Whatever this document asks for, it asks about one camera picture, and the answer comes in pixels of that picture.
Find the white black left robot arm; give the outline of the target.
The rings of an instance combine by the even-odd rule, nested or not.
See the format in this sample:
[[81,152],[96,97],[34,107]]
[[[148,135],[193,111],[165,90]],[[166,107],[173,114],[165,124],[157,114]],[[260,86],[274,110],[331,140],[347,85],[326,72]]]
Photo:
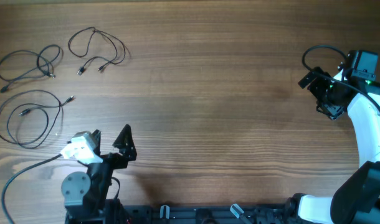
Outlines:
[[66,223],[131,223],[131,215],[115,195],[107,199],[113,181],[113,171],[126,169],[137,157],[131,126],[126,124],[112,146],[116,153],[101,154],[101,131],[76,133],[61,150],[64,159],[74,158],[87,168],[73,172],[62,182]]

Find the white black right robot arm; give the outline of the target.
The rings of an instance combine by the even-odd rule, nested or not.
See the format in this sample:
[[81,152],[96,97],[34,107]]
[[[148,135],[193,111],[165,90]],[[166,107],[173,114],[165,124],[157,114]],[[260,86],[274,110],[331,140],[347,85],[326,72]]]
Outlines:
[[303,223],[380,223],[380,83],[378,55],[367,50],[340,53],[343,62],[331,76],[306,66],[299,81],[316,98],[317,112],[335,120],[348,114],[356,136],[358,170],[330,197],[296,194],[284,218]]

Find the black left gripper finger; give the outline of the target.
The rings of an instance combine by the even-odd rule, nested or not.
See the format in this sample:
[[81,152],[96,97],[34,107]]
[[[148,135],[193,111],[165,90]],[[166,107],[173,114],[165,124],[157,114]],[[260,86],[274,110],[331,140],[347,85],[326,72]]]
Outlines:
[[119,152],[136,152],[131,126],[126,124],[112,144]]
[[95,154],[100,154],[101,131],[98,129],[94,130],[92,137],[95,142],[95,149],[93,151]]

